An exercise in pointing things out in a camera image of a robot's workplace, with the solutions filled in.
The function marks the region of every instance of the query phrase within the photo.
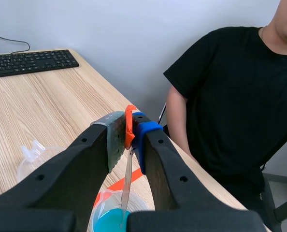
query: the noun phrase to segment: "blue liquid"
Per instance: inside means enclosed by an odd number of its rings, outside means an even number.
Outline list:
[[[93,227],[94,232],[125,232],[129,211],[126,211],[122,228],[120,228],[122,214],[121,209],[111,209],[107,211],[97,220]]]

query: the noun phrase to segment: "floor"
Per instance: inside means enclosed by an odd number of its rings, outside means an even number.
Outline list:
[[[270,188],[273,194],[275,207],[287,202],[287,184],[270,181]],[[287,220],[281,224],[282,232],[287,232]]]

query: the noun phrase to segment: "keyboard key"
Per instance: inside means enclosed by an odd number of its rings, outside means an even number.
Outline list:
[[[35,67],[38,66],[38,64],[27,64],[26,67]]]

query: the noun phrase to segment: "wooden table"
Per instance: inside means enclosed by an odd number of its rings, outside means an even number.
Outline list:
[[[80,67],[0,78],[0,194],[16,184],[23,159],[20,146],[37,139],[46,146],[67,147],[91,122],[112,111],[124,111],[130,102],[76,52]],[[245,209],[200,165],[176,146],[197,178],[225,204]],[[101,189],[124,177],[126,152]],[[133,159],[133,170],[139,167]],[[131,191],[153,209],[148,181],[140,177]]]

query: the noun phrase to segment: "blue gripper pad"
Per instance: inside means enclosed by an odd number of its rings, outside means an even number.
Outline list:
[[[132,114],[133,116],[137,115],[143,115],[145,116],[144,113],[142,112],[135,112]],[[149,131],[154,131],[154,130],[163,130],[163,127],[159,125],[158,123],[154,121],[146,121],[142,123],[138,123],[136,126],[134,125],[134,119],[133,119],[133,134],[135,135],[135,138],[133,139],[132,142],[132,147],[135,150],[135,155],[137,157],[137,160],[139,162],[140,170],[142,171],[143,174],[145,174],[145,168],[144,168],[144,135],[149,132]]]

